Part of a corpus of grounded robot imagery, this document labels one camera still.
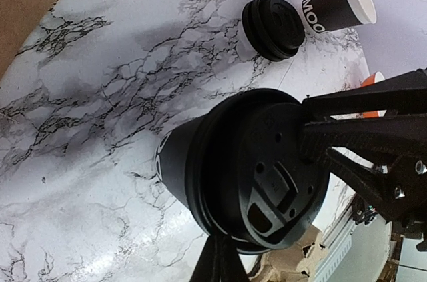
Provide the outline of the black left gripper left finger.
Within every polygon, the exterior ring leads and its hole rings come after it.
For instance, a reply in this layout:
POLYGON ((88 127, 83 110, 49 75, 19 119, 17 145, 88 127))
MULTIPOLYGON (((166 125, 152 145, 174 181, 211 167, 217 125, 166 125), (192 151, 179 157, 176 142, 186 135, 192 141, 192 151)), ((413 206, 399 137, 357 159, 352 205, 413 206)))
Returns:
POLYGON ((248 282, 234 241, 227 235, 210 235, 189 281, 248 282))

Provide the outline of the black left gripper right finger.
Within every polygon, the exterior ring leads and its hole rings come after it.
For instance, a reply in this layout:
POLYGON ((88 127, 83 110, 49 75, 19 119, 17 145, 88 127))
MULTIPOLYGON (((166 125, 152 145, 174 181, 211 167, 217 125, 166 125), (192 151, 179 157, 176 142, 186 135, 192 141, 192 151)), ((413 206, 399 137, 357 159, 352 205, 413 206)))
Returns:
POLYGON ((426 70, 304 99, 316 121, 302 155, 348 184, 387 221, 426 224, 426 70))

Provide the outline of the black plastic cup lid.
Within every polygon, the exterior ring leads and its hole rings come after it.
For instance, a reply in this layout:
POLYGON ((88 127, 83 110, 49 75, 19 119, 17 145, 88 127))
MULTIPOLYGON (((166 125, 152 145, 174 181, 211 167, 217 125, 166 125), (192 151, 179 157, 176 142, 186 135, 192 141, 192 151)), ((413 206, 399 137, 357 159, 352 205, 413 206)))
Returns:
POLYGON ((326 171, 299 150, 313 116, 287 93, 253 89, 197 119, 185 192, 210 235, 229 235, 239 253, 257 255, 295 243, 318 215, 326 171))

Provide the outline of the black paper coffee cup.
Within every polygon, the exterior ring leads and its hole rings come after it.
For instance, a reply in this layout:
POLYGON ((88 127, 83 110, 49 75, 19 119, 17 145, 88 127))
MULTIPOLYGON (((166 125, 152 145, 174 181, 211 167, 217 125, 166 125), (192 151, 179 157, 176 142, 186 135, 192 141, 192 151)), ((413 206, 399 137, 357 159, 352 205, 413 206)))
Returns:
POLYGON ((201 166, 209 140, 206 119, 201 116, 172 129, 155 152, 157 176, 202 227, 208 223, 201 184, 201 166))

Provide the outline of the brown cardboard cup carrier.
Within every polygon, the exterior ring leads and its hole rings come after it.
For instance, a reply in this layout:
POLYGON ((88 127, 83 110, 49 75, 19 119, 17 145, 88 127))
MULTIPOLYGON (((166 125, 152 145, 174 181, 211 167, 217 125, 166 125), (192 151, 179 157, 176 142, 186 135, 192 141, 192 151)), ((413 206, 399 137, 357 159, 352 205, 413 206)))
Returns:
POLYGON ((313 281, 316 269, 328 254, 323 232, 314 225, 291 247, 261 255, 250 281, 313 281))

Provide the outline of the black stacked paper cup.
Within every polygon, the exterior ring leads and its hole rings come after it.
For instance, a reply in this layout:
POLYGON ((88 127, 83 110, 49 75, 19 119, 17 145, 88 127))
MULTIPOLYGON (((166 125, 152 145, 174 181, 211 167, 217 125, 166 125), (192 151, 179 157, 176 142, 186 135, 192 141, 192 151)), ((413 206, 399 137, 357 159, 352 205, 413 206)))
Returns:
POLYGON ((304 27, 312 33, 377 22, 373 0, 302 0, 298 11, 304 27))

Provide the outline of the black plastic cup lids stack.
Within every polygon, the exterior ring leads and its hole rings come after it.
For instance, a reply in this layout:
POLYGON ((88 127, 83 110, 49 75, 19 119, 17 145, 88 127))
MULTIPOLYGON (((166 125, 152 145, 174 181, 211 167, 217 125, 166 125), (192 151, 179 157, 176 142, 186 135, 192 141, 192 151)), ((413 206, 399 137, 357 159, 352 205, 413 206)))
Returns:
POLYGON ((298 12, 285 0, 251 0, 243 8, 242 25, 250 45, 273 62, 295 56, 305 39, 298 12))

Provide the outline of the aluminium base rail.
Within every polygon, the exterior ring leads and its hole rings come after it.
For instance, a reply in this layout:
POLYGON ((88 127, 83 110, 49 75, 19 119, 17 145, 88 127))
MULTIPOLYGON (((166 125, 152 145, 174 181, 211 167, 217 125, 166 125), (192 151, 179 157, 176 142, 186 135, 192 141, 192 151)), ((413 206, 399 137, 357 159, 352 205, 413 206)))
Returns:
POLYGON ((355 196, 324 237, 328 255, 314 280, 377 281, 389 257, 391 233, 391 222, 355 196))

